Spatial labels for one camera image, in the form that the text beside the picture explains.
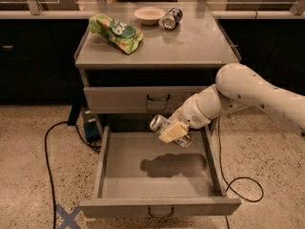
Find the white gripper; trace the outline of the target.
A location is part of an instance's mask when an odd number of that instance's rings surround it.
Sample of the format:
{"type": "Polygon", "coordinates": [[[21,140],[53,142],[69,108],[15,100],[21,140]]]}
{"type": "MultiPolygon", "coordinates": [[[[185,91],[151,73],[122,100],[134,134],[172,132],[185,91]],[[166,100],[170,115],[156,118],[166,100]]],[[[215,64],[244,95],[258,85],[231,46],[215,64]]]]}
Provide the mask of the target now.
{"type": "Polygon", "coordinates": [[[189,126],[192,129],[201,129],[211,123],[211,120],[200,111],[197,100],[198,94],[194,94],[170,116],[170,121],[164,120],[160,123],[159,139],[161,141],[172,142],[186,135],[189,126]]]}

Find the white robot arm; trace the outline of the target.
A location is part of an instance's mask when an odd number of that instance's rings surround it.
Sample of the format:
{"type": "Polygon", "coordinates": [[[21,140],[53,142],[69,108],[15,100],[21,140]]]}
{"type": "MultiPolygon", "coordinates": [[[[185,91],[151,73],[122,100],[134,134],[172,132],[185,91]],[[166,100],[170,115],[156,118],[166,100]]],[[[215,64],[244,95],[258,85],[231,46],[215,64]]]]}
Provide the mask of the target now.
{"type": "Polygon", "coordinates": [[[172,114],[159,139],[172,142],[190,129],[249,106],[288,125],[299,137],[305,135],[305,96],[278,88],[247,66],[230,63],[217,72],[212,86],[189,97],[172,114]]]}

